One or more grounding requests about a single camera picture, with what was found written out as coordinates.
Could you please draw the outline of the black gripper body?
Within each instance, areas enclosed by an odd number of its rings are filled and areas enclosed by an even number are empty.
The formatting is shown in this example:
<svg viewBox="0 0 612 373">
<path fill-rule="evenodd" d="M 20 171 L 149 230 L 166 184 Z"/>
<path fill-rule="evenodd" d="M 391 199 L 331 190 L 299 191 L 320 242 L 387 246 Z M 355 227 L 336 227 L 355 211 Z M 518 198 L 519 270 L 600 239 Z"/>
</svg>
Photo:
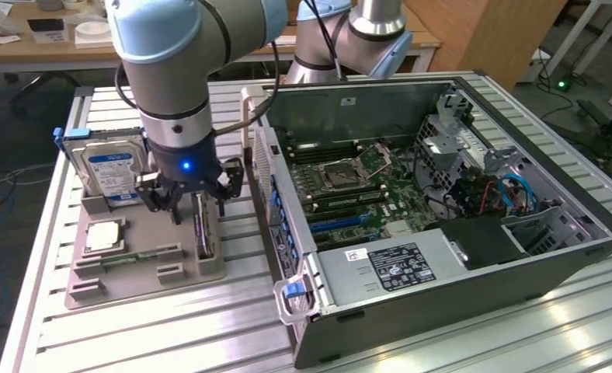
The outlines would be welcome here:
<svg viewBox="0 0 612 373">
<path fill-rule="evenodd" d="M 221 162 L 216 153 L 216 135 L 212 132 L 196 145 L 172 148 L 148 140 L 162 176 L 185 183 L 194 190 L 214 190 L 221 176 Z"/>
</svg>

